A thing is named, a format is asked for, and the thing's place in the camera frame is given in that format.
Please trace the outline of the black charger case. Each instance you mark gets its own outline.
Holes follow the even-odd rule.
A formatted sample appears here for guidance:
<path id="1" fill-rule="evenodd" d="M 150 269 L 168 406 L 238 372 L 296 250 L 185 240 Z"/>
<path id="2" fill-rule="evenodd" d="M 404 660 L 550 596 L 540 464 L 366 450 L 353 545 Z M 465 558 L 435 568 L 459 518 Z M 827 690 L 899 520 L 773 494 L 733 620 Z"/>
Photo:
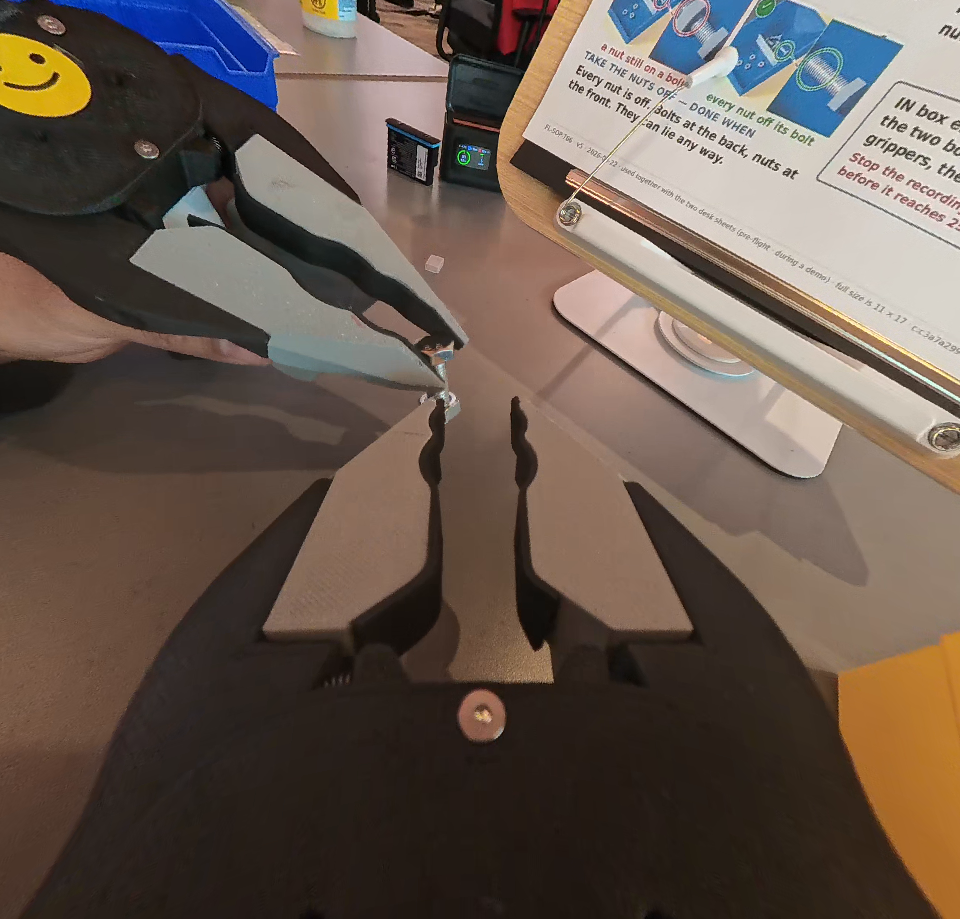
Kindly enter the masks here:
<path id="1" fill-rule="evenodd" d="M 455 55 L 449 66 L 440 179 L 500 193 L 498 145 L 524 72 L 510 65 Z"/>

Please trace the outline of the silver bolt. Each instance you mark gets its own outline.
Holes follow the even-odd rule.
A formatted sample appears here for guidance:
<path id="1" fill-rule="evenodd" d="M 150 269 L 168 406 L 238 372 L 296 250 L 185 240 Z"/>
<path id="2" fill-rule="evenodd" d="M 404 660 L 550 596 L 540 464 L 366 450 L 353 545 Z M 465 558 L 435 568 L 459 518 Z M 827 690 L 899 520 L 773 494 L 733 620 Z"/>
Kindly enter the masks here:
<path id="1" fill-rule="evenodd" d="M 455 357 L 456 347 L 453 343 L 444 344 L 439 339 L 429 337 L 421 340 L 417 347 L 441 379 L 443 386 L 442 390 L 436 394 L 424 393 L 420 396 L 419 403 L 425 405 L 429 397 L 453 393 L 450 389 L 449 365 Z"/>

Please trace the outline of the white stand base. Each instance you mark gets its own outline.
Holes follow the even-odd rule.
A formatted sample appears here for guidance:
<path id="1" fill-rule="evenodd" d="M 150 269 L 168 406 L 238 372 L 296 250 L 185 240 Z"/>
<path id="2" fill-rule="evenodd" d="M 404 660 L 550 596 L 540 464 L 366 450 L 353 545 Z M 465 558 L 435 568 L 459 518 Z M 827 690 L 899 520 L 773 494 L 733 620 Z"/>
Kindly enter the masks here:
<path id="1" fill-rule="evenodd" d="M 561 286 L 558 316 L 767 466 L 827 468 L 842 423 L 598 271 Z"/>

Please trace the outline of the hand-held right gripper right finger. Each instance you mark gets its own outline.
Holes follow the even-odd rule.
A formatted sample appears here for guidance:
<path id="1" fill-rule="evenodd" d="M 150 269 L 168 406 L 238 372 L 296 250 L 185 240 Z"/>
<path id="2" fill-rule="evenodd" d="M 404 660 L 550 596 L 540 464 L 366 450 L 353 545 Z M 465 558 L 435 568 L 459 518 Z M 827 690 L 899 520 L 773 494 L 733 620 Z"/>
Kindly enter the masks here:
<path id="1" fill-rule="evenodd" d="M 530 646 L 688 640 L 690 616 L 622 477 L 519 397 L 510 405 L 510 443 L 515 599 Z"/>

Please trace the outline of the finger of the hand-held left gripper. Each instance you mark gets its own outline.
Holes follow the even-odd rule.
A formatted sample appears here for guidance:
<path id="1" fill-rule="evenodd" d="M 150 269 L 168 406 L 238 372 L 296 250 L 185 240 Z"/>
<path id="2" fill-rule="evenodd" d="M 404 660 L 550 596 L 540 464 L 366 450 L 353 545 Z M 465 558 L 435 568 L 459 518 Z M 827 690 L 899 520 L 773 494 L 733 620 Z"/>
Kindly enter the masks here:
<path id="1" fill-rule="evenodd" d="M 162 229 L 131 263 L 257 327 L 274 366 L 309 381 L 320 374 L 440 392 L 437 371 L 399 337 L 315 299 L 280 264 L 224 229 Z"/>
<path id="2" fill-rule="evenodd" d="M 293 260 L 341 276 L 427 335 L 469 338 L 418 269 L 359 202 L 256 134 L 235 151 L 234 204 L 246 229 Z"/>

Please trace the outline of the blue plastic bin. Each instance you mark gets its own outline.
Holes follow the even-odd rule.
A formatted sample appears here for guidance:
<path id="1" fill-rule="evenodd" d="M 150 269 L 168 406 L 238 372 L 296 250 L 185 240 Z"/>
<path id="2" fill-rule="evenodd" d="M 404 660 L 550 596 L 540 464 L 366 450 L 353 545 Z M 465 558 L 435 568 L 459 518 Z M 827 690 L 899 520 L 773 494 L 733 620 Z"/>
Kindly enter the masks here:
<path id="1" fill-rule="evenodd" d="M 102 14 L 275 110 L 279 52 L 225 0 L 48 0 Z"/>

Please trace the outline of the black highback swivel chair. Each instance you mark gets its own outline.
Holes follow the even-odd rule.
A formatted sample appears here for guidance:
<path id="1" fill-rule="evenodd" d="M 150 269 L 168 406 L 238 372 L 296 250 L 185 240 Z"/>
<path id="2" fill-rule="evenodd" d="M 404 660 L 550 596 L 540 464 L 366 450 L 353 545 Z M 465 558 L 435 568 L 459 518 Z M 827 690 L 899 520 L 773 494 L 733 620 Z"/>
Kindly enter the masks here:
<path id="1" fill-rule="evenodd" d="M 512 54 L 499 50 L 503 0 L 442 0 L 436 49 L 446 62 L 458 55 L 510 65 Z"/>

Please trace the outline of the printed instruction sheet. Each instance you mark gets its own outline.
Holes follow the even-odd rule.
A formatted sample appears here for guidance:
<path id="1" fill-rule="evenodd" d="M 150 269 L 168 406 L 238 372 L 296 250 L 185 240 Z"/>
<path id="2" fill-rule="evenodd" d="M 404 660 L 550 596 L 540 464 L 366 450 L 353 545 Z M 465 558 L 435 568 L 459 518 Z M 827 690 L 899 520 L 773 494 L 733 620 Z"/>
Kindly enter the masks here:
<path id="1" fill-rule="evenodd" d="M 593 0 L 529 142 L 958 379 L 959 0 Z"/>

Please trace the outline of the yellow plastic bin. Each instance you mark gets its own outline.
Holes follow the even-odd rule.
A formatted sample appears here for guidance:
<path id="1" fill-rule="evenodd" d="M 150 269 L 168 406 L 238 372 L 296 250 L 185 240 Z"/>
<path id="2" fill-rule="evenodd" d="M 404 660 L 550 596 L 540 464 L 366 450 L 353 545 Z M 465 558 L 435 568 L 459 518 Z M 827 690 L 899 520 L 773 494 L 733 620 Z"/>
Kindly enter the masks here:
<path id="1" fill-rule="evenodd" d="M 873 811 L 942 917 L 959 916 L 959 634 L 838 677 L 839 725 Z"/>

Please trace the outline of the person's left hand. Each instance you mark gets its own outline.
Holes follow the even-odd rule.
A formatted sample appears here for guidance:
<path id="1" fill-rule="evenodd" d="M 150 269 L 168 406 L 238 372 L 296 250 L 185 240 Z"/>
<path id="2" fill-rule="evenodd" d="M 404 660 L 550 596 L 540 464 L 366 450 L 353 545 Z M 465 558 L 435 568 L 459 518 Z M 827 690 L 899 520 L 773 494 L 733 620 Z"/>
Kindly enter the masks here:
<path id="1" fill-rule="evenodd" d="M 26 263 L 1 255 L 1 363 L 87 364 L 132 346 L 243 366 L 270 366 L 227 340 L 176 336 L 118 325 L 71 301 Z"/>

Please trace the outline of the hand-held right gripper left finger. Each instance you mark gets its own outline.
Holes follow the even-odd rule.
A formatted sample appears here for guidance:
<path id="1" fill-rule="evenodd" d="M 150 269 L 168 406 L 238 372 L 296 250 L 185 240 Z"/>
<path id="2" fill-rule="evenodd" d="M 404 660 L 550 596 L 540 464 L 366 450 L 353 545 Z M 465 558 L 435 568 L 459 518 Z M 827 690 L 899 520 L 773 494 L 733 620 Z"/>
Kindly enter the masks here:
<path id="1" fill-rule="evenodd" d="M 442 604 L 445 413 L 418 407 L 340 469 L 263 626 L 277 643 L 402 655 Z"/>

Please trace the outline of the wooden document stand board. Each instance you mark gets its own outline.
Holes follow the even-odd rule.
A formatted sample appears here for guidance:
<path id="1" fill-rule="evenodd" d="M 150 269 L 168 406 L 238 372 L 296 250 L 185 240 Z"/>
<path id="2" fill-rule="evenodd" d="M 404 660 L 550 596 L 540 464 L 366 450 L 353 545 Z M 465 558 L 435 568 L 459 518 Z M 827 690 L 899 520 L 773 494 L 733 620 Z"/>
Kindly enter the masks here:
<path id="1" fill-rule="evenodd" d="M 958 456 L 926 445 L 936 424 L 958 422 L 958 378 L 741 257 L 659 214 L 598 176 L 579 196 L 573 229 L 557 210 L 590 175 L 529 141 L 593 0 L 562 0 L 510 107 L 499 161 L 510 207 L 541 234 L 754 370 L 931 479 L 958 492 Z"/>

